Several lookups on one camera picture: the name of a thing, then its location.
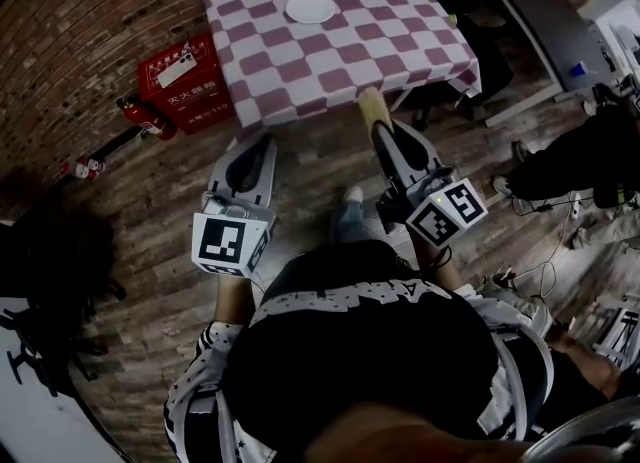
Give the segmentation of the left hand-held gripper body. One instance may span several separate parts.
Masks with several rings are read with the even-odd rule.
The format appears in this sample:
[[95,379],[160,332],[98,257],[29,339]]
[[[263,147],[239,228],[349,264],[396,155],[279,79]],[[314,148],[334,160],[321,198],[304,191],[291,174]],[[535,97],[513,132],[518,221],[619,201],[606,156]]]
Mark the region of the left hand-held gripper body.
[[276,213],[227,195],[205,192],[192,224],[192,262],[208,273],[255,278]]

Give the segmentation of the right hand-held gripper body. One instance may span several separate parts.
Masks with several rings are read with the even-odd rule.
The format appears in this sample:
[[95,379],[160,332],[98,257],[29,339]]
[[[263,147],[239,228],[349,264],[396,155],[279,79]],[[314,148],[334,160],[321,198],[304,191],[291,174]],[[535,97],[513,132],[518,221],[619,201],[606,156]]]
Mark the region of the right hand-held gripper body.
[[403,224],[437,249],[488,214],[469,179],[459,179],[450,167],[394,177],[376,209],[387,233]]

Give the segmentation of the white plate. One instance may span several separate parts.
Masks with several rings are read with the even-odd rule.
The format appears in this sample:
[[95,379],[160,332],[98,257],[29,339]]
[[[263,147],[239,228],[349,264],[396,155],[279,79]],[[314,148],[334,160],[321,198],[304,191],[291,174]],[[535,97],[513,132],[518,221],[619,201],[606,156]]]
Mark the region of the white plate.
[[321,24],[330,20],[337,12],[333,0],[288,0],[285,13],[301,24]]

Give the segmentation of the person's right forearm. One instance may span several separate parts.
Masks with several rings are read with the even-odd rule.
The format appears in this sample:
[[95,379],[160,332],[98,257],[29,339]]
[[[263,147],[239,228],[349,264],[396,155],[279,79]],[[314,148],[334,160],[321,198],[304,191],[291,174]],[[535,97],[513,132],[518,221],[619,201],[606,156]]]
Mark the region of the person's right forearm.
[[416,260],[420,272],[428,281],[448,290],[457,290],[465,284],[456,263],[453,259],[444,267],[439,269],[431,269],[430,264],[442,251],[430,245],[419,244],[414,247]]

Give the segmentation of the person's left forearm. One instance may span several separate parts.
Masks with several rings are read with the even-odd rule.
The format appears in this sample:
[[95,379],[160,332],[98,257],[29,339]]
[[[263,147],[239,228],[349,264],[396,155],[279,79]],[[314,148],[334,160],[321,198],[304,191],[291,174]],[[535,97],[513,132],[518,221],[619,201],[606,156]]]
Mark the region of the person's left forearm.
[[251,322],[255,311],[252,282],[249,279],[232,275],[218,276],[215,321],[245,326]]

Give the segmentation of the red fire extinguisher box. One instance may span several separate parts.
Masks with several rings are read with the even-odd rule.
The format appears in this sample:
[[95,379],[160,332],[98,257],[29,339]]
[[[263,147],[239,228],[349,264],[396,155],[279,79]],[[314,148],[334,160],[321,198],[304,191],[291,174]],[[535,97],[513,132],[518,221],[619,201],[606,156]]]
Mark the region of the red fire extinguisher box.
[[[191,52],[197,66],[167,88],[157,76],[182,54]],[[142,61],[137,67],[141,100],[191,135],[235,118],[235,110],[214,47],[204,33]]]

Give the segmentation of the person's blue jeans leg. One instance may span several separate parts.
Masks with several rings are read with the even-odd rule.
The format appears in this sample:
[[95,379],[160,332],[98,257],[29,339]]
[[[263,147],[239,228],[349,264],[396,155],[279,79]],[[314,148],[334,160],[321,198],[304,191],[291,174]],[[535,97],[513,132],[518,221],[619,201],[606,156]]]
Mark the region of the person's blue jeans leg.
[[344,200],[333,212],[330,238],[334,243],[378,240],[365,223],[361,201]]

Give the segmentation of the red fire extinguisher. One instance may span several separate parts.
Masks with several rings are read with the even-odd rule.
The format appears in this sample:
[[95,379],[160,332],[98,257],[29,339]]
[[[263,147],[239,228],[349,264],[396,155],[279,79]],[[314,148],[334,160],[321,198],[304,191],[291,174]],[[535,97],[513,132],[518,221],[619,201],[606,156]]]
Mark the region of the red fire extinguisher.
[[116,104],[127,120],[163,141],[171,140],[177,133],[176,126],[170,120],[136,95],[118,98]]

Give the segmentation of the white phone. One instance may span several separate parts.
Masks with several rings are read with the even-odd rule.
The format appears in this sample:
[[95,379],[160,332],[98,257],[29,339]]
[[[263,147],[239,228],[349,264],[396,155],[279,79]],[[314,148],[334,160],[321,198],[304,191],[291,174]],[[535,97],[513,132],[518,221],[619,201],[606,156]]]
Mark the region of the white phone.
[[191,52],[182,54],[178,60],[167,66],[158,74],[157,80],[160,87],[167,88],[196,66],[197,62]]

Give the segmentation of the black floor pipe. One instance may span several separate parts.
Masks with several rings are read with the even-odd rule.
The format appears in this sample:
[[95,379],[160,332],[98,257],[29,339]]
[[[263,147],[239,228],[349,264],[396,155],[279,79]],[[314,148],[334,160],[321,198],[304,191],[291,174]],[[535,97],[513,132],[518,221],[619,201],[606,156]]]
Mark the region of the black floor pipe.
[[96,160],[96,161],[105,162],[108,156],[113,154],[116,150],[118,150],[119,148],[121,148],[122,146],[130,142],[131,140],[138,137],[142,132],[143,132],[143,129],[140,126],[138,125],[131,126],[127,130],[125,130],[124,132],[122,132],[121,134],[113,138],[111,141],[109,141],[108,143],[100,147],[98,150],[94,151],[91,154],[86,155],[85,159],[87,161]]

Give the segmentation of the pink white checkered tablecloth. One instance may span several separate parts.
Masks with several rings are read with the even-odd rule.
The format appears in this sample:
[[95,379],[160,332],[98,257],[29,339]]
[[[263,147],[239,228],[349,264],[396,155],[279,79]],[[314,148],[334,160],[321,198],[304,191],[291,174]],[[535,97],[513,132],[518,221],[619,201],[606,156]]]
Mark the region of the pink white checkered tablecloth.
[[301,24],[288,0],[203,0],[239,122],[276,125],[382,92],[447,82],[482,90],[479,61],[437,0],[333,0],[336,14]]

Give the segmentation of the black desk chair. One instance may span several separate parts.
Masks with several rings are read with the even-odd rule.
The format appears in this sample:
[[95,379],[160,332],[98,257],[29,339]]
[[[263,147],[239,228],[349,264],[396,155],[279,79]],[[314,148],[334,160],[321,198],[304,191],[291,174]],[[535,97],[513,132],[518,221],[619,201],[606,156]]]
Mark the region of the black desk chair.
[[504,33],[503,27],[485,27],[476,24],[469,16],[457,18],[457,26],[479,61],[482,90],[472,98],[458,92],[447,82],[430,83],[416,88],[412,99],[412,126],[423,131],[433,107],[444,103],[455,103],[468,121],[479,121],[483,116],[482,104],[509,85],[513,72],[495,43],[496,37]]

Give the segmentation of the person's black star-print shirt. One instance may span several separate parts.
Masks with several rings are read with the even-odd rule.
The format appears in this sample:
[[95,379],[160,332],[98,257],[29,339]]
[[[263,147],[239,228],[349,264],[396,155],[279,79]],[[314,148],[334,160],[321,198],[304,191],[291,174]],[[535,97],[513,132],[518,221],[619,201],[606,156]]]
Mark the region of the person's black star-print shirt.
[[169,390],[179,463],[517,463],[553,387],[514,307],[379,240],[293,259],[255,304],[213,318]]

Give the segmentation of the grey white desk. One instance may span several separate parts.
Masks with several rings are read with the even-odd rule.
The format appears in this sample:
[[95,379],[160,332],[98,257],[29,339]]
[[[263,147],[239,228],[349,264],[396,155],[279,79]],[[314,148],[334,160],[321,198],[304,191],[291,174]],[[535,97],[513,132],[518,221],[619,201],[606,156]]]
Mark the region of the grey white desk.
[[[550,99],[564,100],[589,91],[597,83],[613,83],[627,73],[600,29],[583,19],[569,0],[500,0],[523,30],[544,65],[551,83],[485,120],[503,124]],[[584,61],[587,75],[572,77],[570,69]]]

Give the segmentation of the black wheeled chair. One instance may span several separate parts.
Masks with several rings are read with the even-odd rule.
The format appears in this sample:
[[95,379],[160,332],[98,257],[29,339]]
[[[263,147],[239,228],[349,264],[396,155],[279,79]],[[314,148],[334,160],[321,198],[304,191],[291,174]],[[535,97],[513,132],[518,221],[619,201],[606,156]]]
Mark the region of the black wheeled chair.
[[42,201],[14,224],[0,223],[0,298],[27,302],[20,311],[0,307],[0,328],[19,339],[18,354],[7,357],[13,372],[29,366],[52,396],[74,396],[71,366],[95,380],[80,357],[108,349],[83,329],[96,301],[127,296],[114,262],[111,223],[85,207]]

